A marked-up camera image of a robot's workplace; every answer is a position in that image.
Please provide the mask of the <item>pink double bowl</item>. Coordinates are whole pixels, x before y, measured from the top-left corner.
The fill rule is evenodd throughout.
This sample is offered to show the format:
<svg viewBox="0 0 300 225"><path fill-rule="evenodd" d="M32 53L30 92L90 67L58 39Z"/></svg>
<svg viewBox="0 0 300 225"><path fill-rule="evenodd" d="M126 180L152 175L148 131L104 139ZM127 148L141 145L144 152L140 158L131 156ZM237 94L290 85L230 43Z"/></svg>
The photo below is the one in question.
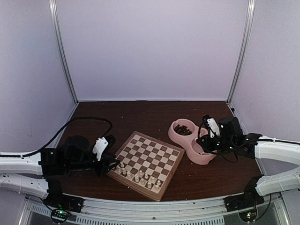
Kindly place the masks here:
<svg viewBox="0 0 300 225"><path fill-rule="evenodd" d="M177 125L185 125L192 131L191 135L179 135L174 131ZM169 138L176 144L180 145L186 152L187 157L195 164L207 165L212 161L216 155L205 153L201 146L196 142L198 138L199 127L190 120L187 119L177 119L175 120L168 130Z"/></svg>

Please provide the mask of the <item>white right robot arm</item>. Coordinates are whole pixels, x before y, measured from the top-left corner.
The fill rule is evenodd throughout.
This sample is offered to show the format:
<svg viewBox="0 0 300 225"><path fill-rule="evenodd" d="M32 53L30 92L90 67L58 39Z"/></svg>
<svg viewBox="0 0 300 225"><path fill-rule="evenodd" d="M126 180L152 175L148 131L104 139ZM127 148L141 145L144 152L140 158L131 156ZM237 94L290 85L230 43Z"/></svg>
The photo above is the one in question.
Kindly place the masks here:
<svg viewBox="0 0 300 225"><path fill-rule="evenodd" d="M209 115L202 118L201 127L208 131L198 135L199 144L205 153L235 156L249 159L269 159L294 164L297 167L286 172L252 178L240 197L240 203L250 207L258 197L300 187L300 143L271 138L258 133L244 134L236 117L223 117L215 121Z"/></svg>

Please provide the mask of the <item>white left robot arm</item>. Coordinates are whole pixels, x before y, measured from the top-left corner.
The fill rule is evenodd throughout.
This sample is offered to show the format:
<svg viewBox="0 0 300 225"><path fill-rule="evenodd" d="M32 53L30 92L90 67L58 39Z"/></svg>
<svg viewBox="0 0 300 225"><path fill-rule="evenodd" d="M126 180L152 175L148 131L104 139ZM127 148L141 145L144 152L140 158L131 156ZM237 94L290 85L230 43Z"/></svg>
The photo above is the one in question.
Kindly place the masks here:
<svg viewBox="0 0 300 225"><path fill-rule="evenodd" d="M57 148L42 148L32 152L2 154L0 174L5 179L2 186L49 199L57 208L67 204L61 184L54 179L29 178L28 175L58 176L94 170L103 176L120 164L115 155L109 153L116 139L112 135L100 137L93 146L81 135L70 136Z"/></svg>

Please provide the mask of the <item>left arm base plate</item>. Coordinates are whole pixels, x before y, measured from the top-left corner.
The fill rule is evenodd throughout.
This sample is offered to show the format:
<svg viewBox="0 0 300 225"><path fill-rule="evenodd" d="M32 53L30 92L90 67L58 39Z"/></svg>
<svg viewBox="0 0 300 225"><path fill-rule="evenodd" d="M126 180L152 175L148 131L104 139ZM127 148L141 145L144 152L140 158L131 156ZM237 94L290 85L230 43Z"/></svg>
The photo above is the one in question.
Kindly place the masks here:
<svg viewBox="0 0 300 225"><path fill-rule="evenodd" d="M48 195L43 202L51 207L80 213L84 199L70 195Z"/></svg>

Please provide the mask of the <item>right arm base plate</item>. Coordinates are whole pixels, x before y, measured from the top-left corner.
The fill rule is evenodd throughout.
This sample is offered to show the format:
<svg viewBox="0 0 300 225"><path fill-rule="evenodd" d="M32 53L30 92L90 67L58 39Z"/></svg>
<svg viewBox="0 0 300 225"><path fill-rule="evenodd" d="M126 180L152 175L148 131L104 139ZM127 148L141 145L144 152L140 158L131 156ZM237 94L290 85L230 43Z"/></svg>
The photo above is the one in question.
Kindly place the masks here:
<svg viewBox="0 0 300 225"><path fill-rule="evenodd" d="M255 207L264 203L262 196L252 194L231 195L224 199L227 212Z"/></svg>

